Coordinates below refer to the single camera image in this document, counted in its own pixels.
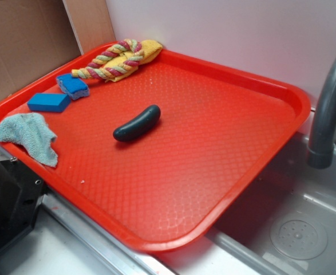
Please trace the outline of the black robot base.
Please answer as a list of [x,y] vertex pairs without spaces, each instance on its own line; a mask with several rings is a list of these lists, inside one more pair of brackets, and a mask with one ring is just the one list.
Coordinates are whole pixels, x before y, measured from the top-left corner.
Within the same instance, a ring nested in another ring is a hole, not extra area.
[[0,160],[0,255],[35,226],[44,180],[15,157]]

